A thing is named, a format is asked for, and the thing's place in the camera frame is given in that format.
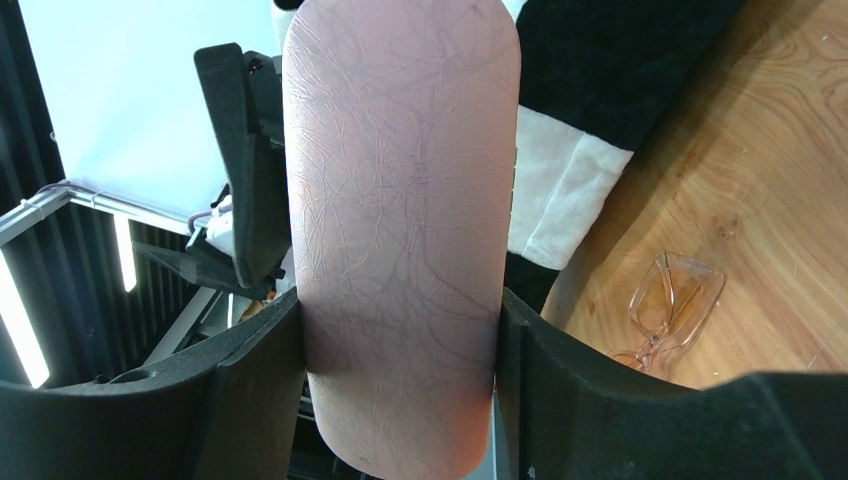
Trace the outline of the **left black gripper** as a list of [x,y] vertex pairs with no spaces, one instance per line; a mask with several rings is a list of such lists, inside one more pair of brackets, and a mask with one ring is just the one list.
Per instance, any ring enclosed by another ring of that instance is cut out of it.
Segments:
[[193,60],[232,196],[236,277],[256,288],[292,245],[277,57],[228,43]]

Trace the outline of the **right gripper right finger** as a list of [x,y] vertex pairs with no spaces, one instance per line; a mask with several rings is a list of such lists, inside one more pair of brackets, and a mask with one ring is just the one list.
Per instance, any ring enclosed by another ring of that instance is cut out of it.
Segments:
[[514,479],[843,479],[847,378],[760,372],[706,390],[628,368],[512,292],[496,423]]

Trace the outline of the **pink glasses case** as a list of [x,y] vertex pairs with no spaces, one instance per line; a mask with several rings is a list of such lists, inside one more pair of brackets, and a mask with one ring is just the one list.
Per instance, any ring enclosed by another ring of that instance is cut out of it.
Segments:
[[297,294],[319,433],[382,479],[489,442],[520,48],[499,1],[306,1],[282,41]]

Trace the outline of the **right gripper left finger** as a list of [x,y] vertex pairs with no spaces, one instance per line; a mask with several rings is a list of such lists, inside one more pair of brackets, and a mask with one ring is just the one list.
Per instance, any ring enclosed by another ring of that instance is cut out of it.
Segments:
[[290,291],[106,382],[1,386],[5,479],[283,479],[305,379]]

